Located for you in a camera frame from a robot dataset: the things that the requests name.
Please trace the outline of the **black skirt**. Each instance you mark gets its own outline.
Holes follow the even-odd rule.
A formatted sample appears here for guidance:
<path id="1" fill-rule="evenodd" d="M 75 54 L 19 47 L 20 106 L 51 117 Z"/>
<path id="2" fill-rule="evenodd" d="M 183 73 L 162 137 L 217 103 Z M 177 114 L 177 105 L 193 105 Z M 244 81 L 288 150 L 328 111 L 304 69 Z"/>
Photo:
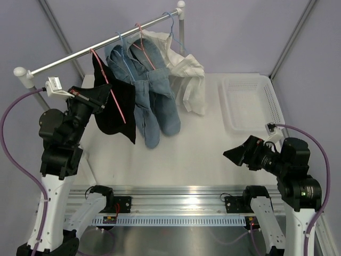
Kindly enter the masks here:
<path id="1" fill-rule="evenodd" d="M 95 51 L 92 51 L 94 87 L 111 86 L 107 103 L 102 112 L 95 115 L 95 121 L 106 135 L 123 134 L 131 143 L 136 141 L 135 87 L 115 77 Z"/>

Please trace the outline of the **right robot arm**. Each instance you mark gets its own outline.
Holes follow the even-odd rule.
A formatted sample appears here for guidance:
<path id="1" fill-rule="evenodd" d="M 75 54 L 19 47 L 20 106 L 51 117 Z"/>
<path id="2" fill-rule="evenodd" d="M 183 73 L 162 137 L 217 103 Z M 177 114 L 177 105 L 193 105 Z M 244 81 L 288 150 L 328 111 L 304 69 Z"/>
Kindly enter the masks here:
<path id="1" fill-rule="evenodd" d="M 227 212 L 246 210 L 254 214 L 249 222 L 262 231 L 266 255 L 313 255 L 315 216 L 321 209 L 322 189 L 308 174 L 310 150 L 298 138 L 286 138 L 280 151 L 271 141 L 251 135 L 241 146 L 223 153 L 237 166 L 251 171 L 265 170 L 277 179 L 286 214 L 282 232 L 273 212 L 270 194 L 264 186 L 246 186 L 241 196 L 224 199 Z"/>

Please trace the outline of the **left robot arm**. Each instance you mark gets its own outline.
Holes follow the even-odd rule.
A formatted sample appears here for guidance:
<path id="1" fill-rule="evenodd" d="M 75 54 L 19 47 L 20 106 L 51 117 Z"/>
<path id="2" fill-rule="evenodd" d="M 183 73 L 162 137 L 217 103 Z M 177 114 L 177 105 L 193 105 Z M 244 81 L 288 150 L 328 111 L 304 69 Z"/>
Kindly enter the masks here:
<path id="1" fill-rule="evenodd" d="M 41 115 L 39 136 L 44 151 L 39 185 L 43 191 L 31 237 L 18 247 L 17 255 L 76 255 L 79 240 L 95 216 L 115 207 L 112 189 L 95 186 L 73 216 L 65 219 L 83 154 L 80 140 L 90 117 L 105 108 L 110 90 L 110 84 L 90 89 L 73 86 L 66 98 L 67 111 L 49 109 Z"/>

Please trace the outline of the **blue hanger with denim shirt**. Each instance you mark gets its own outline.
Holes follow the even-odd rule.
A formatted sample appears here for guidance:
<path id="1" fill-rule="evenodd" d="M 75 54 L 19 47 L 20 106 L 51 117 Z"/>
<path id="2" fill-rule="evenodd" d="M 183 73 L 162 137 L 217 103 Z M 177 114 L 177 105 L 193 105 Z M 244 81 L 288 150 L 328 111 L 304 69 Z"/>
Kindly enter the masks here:
<path id="1" fill-rule="evenodd" d="M 116 45 L 114 47 L 115 51 L 117 52 L 117 54 L 120 55 L 120 57 L 122 58 L 123 60 L 123 63 L 125 64 L 130 76 L 131 76 L 131 79 L 132 81 L 137 81 L 138 79 L 138 74 L 137 74 L 137 71 L 135 69 L 135 66 L 132 62 L 132 60 L 129 58 L 129 56 L 127 55 L 127 47 L 126 47 L 126 43 L 125 41 L 123 40 L 123 37 L 121 35 L 121 33 L 119 32 L 116 32 L 116 34 L 119 36 L 119 39 L 121 41 L 121 44 L 120 45 Z"/>

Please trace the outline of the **pink hanger with jeans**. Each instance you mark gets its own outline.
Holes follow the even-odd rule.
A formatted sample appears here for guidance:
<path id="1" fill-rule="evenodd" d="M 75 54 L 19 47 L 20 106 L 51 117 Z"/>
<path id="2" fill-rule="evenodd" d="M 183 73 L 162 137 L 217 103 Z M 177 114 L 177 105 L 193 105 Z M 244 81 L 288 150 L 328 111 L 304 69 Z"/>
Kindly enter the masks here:
<path id="1" fill-rule="evenodd" d="M 152 63 L 152 61 L 150 60 L 149 56 L 147 55 L 144 45 L 143 45 L 143 35 L 142 35 L 142 27 L 139 23 L 135 24 L 136 27 L 138 27 L 139 32 L 140 32 L 140 45 L 138 46 L 137 44 L 133 44 L 133 46 L 135 46 L 137 49 L 139 49 L 140 51 L 143 52 L 144 56 L 146 57 L 146 59 L 148 60 L 149 64 L 151 65 L 153 70 L 156 70 L 156 67 L 154 66 L 154 64 Z"/>

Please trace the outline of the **blue hanger with white shirt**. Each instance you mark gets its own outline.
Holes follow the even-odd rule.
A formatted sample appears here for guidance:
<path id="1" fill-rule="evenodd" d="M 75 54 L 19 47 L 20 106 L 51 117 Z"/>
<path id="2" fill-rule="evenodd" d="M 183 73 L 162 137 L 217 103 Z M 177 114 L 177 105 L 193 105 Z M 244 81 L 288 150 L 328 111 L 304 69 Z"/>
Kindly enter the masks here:
<path id="1" fill-rule="evenodd" d="M 172 40 L 174 40 L 175 42 L 177 42 L 180 46 L 180 55 L 185 56 L 185 54 L 188 53 L 186 47 L 185 47 L 185 34 L 184 34 L 184 20 L 179 20 L 178 21 L 178 25 L 179 25 L 179 39 L 177 39 L 174 35 L 174 26 L 175 26 L 175 20 L 173 18 L 173 15 L 170 12 L 164 12 L 164 15 L 168 15 L 169 18 L 172 21 L 172 24 L 170 26 L 170 37 L 172 38 Z"/>

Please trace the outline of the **light blue denim shirt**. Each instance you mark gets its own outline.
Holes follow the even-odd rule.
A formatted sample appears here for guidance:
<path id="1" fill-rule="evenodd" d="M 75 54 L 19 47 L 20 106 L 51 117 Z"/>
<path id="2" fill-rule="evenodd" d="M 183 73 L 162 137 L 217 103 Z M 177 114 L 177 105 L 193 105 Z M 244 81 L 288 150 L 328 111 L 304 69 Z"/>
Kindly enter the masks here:
<path id="1" fill-rule="evenodd" d="M 108 45 L 104 48 L 105 60 L 117 79 L 134 85 L 134 117 L 136 126 L 144 138 L 145 146 L 149 149 L 154 149 L 160 141 L 160 128 L 150 106 L 149 82 L 147 81 L 146 67 L 132 57 L 132 54 L 127 50 L 127 55 L 132 60 L 138 74 L 137 81 L 132 81 L 122 58 L 114 49 L 115 46 Z"/>

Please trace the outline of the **white plastic basket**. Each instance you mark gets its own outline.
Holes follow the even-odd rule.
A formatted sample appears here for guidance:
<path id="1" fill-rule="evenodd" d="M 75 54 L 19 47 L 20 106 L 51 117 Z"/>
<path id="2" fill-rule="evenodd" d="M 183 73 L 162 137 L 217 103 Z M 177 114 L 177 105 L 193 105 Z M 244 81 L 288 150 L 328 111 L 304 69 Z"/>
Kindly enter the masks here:
<path id="1" fill-rule="evenodd" d="M 221 83 L 226 121 L 236 133 L 264 132 L 267 123 L 285 119 L 270 79 L 264 75 L 227 75 Z"/>

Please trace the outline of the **blue denim jeans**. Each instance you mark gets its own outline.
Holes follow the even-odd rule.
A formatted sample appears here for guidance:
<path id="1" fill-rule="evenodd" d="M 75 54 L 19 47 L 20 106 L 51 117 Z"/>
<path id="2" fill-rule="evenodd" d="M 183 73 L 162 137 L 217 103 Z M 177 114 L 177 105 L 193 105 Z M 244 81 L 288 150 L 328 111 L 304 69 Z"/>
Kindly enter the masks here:
<path id="1" fill-rule="evenodd" d="M 134 43 L 139 46 L 140 40 L 138 39 Z M 133 44 L 129 47 L 129 52 L 147 70 L 151 110 L 157 118 L 162 133 L 169 137 L 176 135 L 180 132 L 181 121 L 177 112 L 174 92 L 169 83 L 169 69 L 166 67 L 159 49 L 152 41 L 144 38 L 143 45 L 156 70 L 152 69 L 143 52 Z"/>

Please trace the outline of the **silver clothes rack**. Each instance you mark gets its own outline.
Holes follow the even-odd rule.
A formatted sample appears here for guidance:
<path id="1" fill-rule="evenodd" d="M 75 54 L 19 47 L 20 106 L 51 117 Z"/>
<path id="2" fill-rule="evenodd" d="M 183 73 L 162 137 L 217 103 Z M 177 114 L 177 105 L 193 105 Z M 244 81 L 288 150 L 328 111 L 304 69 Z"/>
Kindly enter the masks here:
<path id="1" fill-rule="evenodd" d="M 125 31 L 121 33 L 120 35 L 108 38 L 104 41 L 101 41 L 97 44 L 91 45 L 85 49 L 82 49 L 78 52 L 71 52 L 70 44 L 68 43 L 58 20 L 56 19 L 52 8 L 50 7 L 48 1 L 38 1 L 38 5 L 42 9 L 43 13 L 47 17 L 48 22 L 52 26 L 53 31 L 56 33 L 58 40 L 62 44 L 63 49 L 68 54 L 66 57 L 57 60 L 55 62 L 52 62 L 48 65 L 45 65 L 43 67 L 40 67 L 36 70 L 30 71 L 25 69 L 24 67 L 16 67 L 13 70 L 13 75 L 19 79 L 19 81 L 22 83 L 22 85 L 29 91 L 33 91 L 36 87 L 34 85 L 34 78 L 40 73 L 43 73 L 45 71 L 48 71 L 50 69 L 53 69 L 55 67 L 58 67 L 60 65 L 63 65 L 68 62 L 72 62 L 73 67 L 75 68 L 76 72 L 79 74 L 80 78 L 85 77 L 85 73 L 82 70 L 79 62 L 77 61 L 78 58 L 87 55 L 90 53 L 90 50 L 97 50 L 100 48 L 103 48 L 104 46 L 107 46 L 111 43 L 114 43 L 118 41 L 120 38 L 130 36 L 136 32 L 139 31 L 139 29 L 147 29 L 150 28 L 162 21 L 165 21 L 167 19 L 171 19 L 174 16 L 178 16 L 178 30 L 179 30 L 179 36 L 180 36 L 180 55 L 184 55 L 184 18 L 185 18 L 185 1 L 178 1 L 176 8 L 170 12 L 170 13 L 164 13 L 161 16 L 158 16 L 156 18 L 151 19 L 150 21 L 147 21 L 143 24 L 141 24 L 139 27 L 135 26 L 134 28 Z"/>

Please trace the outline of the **white shirt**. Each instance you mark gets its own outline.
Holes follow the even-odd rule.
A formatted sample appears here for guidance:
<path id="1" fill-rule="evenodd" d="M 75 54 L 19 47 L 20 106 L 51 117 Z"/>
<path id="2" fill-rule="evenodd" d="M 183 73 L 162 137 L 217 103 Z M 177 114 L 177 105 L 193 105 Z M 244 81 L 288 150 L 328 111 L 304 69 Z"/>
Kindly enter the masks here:
<path id="1" fill-rule="evenodd" d="M 173 37 L 167 33 L 143 31 L 143 35 L 159 49 L 169 69 L 170 86 L 175 102 L 199 116 L 206 113 L 206 81 L 204 67 L 192 55 L 182 56 L 171 49 Z"/>

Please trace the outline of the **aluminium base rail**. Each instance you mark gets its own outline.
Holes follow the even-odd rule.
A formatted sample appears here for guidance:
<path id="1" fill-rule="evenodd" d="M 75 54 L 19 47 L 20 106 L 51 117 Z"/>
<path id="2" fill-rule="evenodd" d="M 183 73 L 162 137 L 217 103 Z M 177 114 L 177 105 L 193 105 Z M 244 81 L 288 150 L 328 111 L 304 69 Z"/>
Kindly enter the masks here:
<path id="1" fill-rule="evenodd" d="M 246 185 L 241 186 L 119 186 L 105 185 L 117 196 L 130 196 L 131 215 L 149 216 L 210 216 L 227 215 L 222 199 L 228 194 L 241 196 Z M 89 185 L 72 185 L 57 208 L 71 215 L 85 202 Z M 266 186 L 275 214 L 283 215 L 284 206 L 276 185 Z"/>

